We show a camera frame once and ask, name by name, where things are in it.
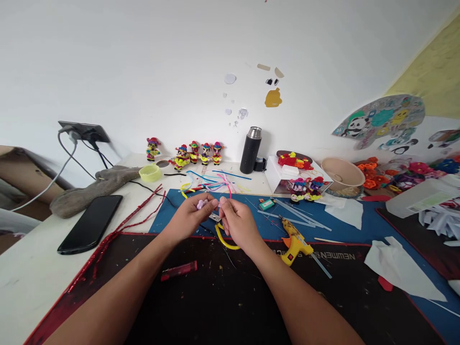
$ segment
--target blue cutting mat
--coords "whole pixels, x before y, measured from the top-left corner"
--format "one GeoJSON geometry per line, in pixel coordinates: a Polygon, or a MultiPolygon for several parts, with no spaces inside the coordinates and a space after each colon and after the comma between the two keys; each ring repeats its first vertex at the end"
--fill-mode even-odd
{"type": "MultiPolygon", "coordinates": [[[[182,194],[178,192],[178,189],[169,190],[167,195],[168,198],[177,207],[180,206],[182,202],[185,200],[182,194]]],[[[212,193],[212,195],[215,198],[220,198],[222,195],[228,196],[228,194],[223,193],[212,193]]],[[[281,222],[279,219],[274,217],[269,217],[269,219],[267,219],[264,215],[257,212],[256,207],[260,204],[259,198],[263,198],[264,200],[266,200],[266,196],[236,194],[232,195],[232,198],[242,203],[245,203],[249,206],[249,208],[253,212],[254,219],[259,229],[259,232],[264,239],[280,240],[281,237],[287,237],[286,233],[277,228],[275,225],[272,225],[271,221],[273,220],[276,225],[278,225],[280,228],[283,228],[281,226],[281,222]]],[[[349,224],[343,223],[341,220],[338,220],[337,218],[326,213],[324,211],[324,205],[304,201],[301,201],[298,206],[296,205],[296,207],[299,207],[306,212],[310,212],[312,215],[307,216],[331,228],[332,232],[319,227],[310,228],[300,224],[294,224],[294,226],[305,237],[307,242],[314,242],[315,240],[313,238],[319,237],[323,239],[347,243],[372,244],[372,240],[385,241],[384,237],[393,236],[399,243],[402,244],[403,248],[409,253],[409,255],[415,260],[415,262],[420,266],[420,268],[425,272],[425,274],[431,279],[431,281],[433,282],[433,284],[435,284],[439,291],[441,291],[444,294],[444,296],[446,296],[448,303],[439,302],[439,304],[442,304],[446,308],[456,312],[457,314],[460,314],[460,298],[450,288],[446,280],[434,270],[434,268],[404,239],[404,237],[402,237],[395,229],[393,229],[393,227],[375,211],[376,208],[385,207],[385,204],[379,202],[361,203],[363,204],[364,209],[362,219],[362,230],[358,230],[349,224]]],[[[269,208],[267,212],[280,214],[286,218],[302,221],[289,211],[282,208],[281,206],[275,207],[269,208]]],[[[168,224],[174,212],[175,208],[171,206],[168,200],[165,200],[149,232],[161,232],[163,228],[168,224]]],[[[204,223],[204,225],[211,230],[214,230],[214,224],[215,223],[211,220],[208,220],[204,223]]],[[[209,236],[209,233],[200,228],[195,235],[209,236]]],[[[447,344],[457,343],[458,339],[460,339],[460,327],[458,327],[458,317],[448,313],[447,311],[441,309],[440,307],[434,305],[426,299],[422,299],[415,296],[411,296],[411,299],[421,310],[421,312],[430,320],[430,322],[441,334],[441,336],[444,338],[447,344]]]]}

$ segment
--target beige bowl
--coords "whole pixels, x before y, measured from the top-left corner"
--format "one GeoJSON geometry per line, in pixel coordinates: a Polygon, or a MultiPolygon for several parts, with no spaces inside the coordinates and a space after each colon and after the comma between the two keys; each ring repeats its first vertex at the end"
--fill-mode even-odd
{"type": "Polygon", "coordinates": [[[321,163],[321,168],[334,180],[329,187],[330,190],[358,187],[365,181],[363,172],[356,165],[341,158],[325,158],[321,163]]]}

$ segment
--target hand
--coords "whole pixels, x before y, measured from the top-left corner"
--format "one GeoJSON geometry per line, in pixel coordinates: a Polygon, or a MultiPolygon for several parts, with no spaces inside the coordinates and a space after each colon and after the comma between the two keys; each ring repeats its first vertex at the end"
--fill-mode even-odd
{"type": "Polygon", "coordinates": [[[265,245],[255,224],[253,214],[245,204],[222,196],[219,216],[222,218],[227,236],[231,235],[231,238],[246,254],[260,244],[265,245]]]}
{"type": "Polygon", "coordinates": [[[198,225],[209,217],[213,210],[217,210],[218,201],[210,193],[200,193],[186,199],[177,209],[169,224],[161,233],[168,235],[173,241],[180,242],[191,236],[198,225]],[[200,200],[209,202],[201,210],[196,206],[200,200]]]}

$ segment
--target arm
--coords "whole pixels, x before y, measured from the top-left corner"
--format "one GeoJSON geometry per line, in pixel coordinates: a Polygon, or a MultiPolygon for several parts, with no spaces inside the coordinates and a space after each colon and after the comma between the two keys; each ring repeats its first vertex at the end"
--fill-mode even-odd
{"type": "Polygon", "coordinates": [[[293,344],[363,344],[345,319],[265,244],[245,204],[223,197],[220,204],[225,233],[262,273],[293,344]]]}
{"type": "Polygon", "coordinates": [[[209,193],[188,198],[166,228],[47,339],[51,344],[123,344],[166,257],[217,207],[209,193]],[[199,200],[210,202],[196,210],[199,200]]]}

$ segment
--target bowl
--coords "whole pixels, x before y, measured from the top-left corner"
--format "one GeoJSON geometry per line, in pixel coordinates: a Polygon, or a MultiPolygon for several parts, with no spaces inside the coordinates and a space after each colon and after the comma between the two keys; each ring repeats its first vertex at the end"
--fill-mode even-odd
{"type": "Polygon", "coordinates": [[[161,178],[161,170],[158,165],[153,163],[152,165],[146,165],[139,170],[139,175],[144,182],[155,182],[161,178]]]}
{"type": "Polygon", "coordinates": [[[330,190],[342,190],[348,187],[361,186],[366,178],[363,172],[353,163],[336,157],[325,158],[321,168],[333,179],[330,190]]]}

